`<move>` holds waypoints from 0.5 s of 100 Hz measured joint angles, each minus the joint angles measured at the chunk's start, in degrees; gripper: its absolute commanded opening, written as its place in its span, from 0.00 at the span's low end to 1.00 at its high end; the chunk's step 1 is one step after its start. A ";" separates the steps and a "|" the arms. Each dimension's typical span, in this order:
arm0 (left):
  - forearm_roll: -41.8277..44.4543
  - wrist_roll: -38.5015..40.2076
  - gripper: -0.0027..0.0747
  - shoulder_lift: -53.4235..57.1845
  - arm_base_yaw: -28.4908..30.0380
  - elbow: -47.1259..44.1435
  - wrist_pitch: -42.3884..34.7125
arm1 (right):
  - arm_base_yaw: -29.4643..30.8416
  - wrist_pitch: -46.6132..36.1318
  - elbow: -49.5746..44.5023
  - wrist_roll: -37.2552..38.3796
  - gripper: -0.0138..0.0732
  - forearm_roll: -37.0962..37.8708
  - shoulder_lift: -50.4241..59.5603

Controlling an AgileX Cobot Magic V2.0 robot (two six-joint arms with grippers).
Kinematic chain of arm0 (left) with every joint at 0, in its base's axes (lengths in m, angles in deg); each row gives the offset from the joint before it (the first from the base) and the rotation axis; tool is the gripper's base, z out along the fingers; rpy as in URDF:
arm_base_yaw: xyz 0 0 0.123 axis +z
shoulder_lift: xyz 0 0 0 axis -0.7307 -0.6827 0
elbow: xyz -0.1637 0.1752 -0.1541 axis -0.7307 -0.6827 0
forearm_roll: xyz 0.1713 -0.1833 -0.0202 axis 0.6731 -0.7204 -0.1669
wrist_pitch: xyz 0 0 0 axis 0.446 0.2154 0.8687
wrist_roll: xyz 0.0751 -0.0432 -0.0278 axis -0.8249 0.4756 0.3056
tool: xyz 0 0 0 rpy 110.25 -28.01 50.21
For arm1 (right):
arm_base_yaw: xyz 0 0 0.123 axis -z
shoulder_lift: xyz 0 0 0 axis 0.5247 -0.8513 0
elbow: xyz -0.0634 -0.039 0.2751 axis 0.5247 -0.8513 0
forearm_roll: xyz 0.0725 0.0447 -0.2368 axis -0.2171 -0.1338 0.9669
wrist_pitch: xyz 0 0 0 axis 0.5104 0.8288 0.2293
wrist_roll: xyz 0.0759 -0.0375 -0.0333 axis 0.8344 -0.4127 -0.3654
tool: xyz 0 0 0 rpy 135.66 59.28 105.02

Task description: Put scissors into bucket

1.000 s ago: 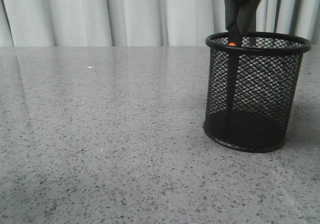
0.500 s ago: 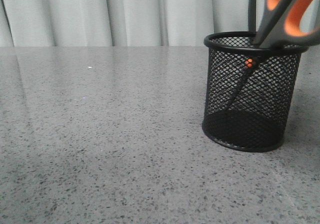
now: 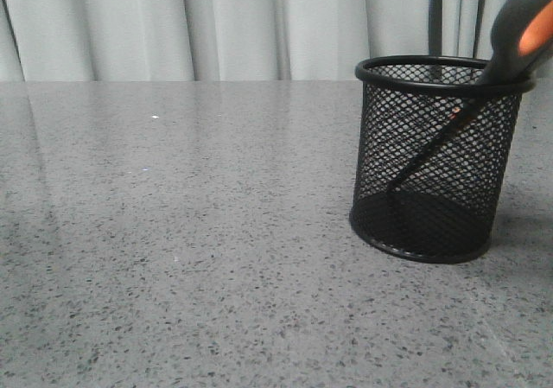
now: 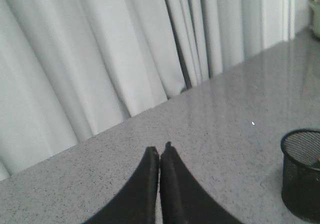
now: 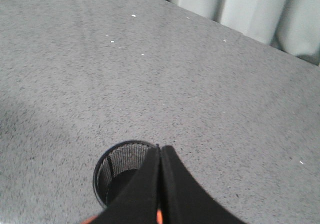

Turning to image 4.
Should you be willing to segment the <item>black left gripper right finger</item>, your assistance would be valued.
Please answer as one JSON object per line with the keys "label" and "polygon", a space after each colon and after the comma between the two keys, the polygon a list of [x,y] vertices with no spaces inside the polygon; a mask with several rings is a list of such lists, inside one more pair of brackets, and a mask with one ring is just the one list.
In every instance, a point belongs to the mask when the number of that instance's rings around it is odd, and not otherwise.
{"label": "black left gripper right finger", "polygon": [[160,200],[164,224],[240,224],[187,169],[171,142],[160,157]]}

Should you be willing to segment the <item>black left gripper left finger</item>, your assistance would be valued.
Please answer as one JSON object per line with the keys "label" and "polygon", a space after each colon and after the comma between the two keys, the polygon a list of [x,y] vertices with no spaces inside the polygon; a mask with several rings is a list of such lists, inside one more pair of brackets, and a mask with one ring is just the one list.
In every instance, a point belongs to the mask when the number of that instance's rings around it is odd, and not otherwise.
{"label": "black left gripper left finger", "polygon": [[159,154],[147,147],[136,170],[117,195],[86,224],[154,224],[159,178]]}

